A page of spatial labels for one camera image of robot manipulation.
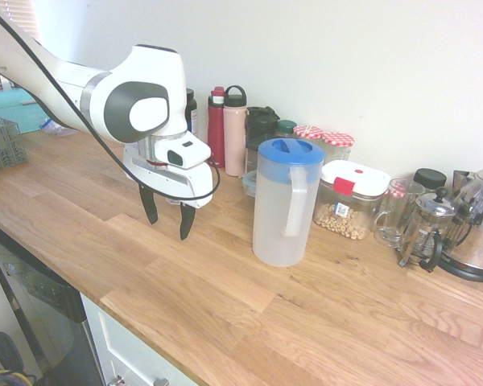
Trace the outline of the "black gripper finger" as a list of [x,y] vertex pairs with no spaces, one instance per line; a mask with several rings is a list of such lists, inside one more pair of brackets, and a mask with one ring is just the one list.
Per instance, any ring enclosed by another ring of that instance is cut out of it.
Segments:
[[159,219],[157,207],[154,201],[154,192],[151,188],[145,185],[139,185],[138,189],[147,219],[150,224],[154,224]]
[[181,223],[180,223],[180,239],[185,240],[192,228],[196,209],[184,202],[180,203]]

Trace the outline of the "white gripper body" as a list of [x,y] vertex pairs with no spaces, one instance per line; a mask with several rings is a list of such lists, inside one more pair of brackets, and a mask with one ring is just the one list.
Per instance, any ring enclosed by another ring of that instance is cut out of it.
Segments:
[[213,195],[199,199],[213,189],[213,173],[206,162],[190,169],[177,166],[153,166],[138,153],[137,144],[125,144],[123,163],[142,183],[155,191],[169,195],[173,200],[189,198],[184,203],[194,208],[208,204]]

